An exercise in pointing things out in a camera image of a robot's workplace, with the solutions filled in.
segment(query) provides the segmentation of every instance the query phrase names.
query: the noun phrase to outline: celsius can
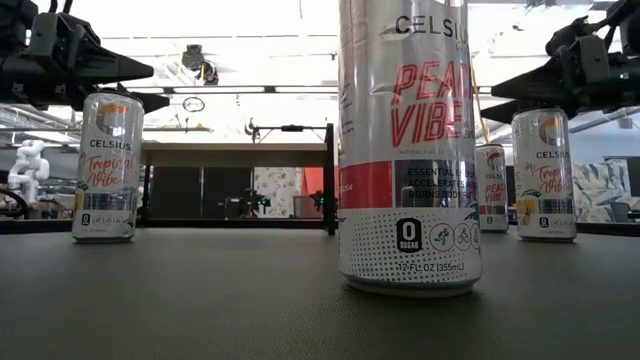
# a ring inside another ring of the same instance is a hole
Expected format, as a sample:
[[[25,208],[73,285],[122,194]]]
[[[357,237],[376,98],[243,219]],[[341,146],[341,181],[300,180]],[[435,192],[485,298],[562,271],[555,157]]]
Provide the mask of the celsius can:
[[[340,1],[340,269],[445,297],[482,273],[467,6]]]
[[[500,144],[476,148],[478,203],[482,232],[507,232],[507,174],[504,149]]]
[[[518,234],[524,240],[576,237],[568,118],[560,109],[513,117]]]
[[[129,241],[135,231],[144,109],[139,100],[94,93],[84,102],[72,235]]]

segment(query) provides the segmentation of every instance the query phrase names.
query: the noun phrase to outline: red stripe on can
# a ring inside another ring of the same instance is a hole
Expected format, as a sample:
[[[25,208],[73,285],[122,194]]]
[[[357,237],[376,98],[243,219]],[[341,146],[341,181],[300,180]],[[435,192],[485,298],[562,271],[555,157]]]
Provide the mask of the red stripe on can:
[[[340,169],[340,208],[393,207],[391,165],[391,161],[381,161]]]

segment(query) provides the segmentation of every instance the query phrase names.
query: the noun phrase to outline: silver can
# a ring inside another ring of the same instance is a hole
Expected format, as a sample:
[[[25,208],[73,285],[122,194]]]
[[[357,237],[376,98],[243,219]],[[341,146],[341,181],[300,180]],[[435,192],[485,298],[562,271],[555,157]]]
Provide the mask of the silver can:
[[[72,235],[77,242],[129,241],[135,232],[144,108],[94,93],[84,103]]]
[[[560,109],[513,117],[518,234],[524,240],[576,237],[568,118]]]
[[[500,144],[476,148],[478,203],[482,232],[507,232],[507,173],[504,149]]]
[[[446,297],[480,278],[467,6],[340,1],[340,269]]]

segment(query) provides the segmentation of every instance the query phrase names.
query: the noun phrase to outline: celsius logo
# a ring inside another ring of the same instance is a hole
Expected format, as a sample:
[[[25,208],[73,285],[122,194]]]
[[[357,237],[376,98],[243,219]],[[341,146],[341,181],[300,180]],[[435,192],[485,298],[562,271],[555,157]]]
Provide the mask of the celsius logo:
[[[564,145],[562,130],[562,119],[553,117],[540,124],[538,135],[540,135],[540,140],[547,145],[562,146]]]
[[[493,171],[500,169],[500,153],[494,152],[487,157],[487,166]]]
[[[124,130],[124,115],[129,112],[125,105],[109,104],[98,108],[96,114],[96,126],[100,131],[109,136],[122,136]]]

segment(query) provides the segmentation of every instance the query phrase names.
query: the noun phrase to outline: can lid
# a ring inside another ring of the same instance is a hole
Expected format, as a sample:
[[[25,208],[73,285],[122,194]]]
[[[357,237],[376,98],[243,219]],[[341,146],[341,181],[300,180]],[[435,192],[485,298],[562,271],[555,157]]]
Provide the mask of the can lid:
[[[120,95],[120,96],[124,96],[124,97],[128,97],[131,100],[135,100],[137,102],[140,103],[140,105],[142,105],[142,100],[140,100],[139,98],[133,96],[130,92],[123,92],[123,91],[118,91],[116,89],[110,89],[110,88],[102,88],[100,90],[98,90],[97,92],[98,94],[114,94],[114,95]]]
[[[534,104],[534,103],[529,103],[525,106],[522,107],[518,107],[518,111],[516,111],[515,113],[513,113],[513,117],[515,118],[518,115],[522,115],[525,113],[528,113],[530,111],[562,111],[564,113],[564,110],[562,110],[561,107],[559,106],[550,106],[548,104]]]

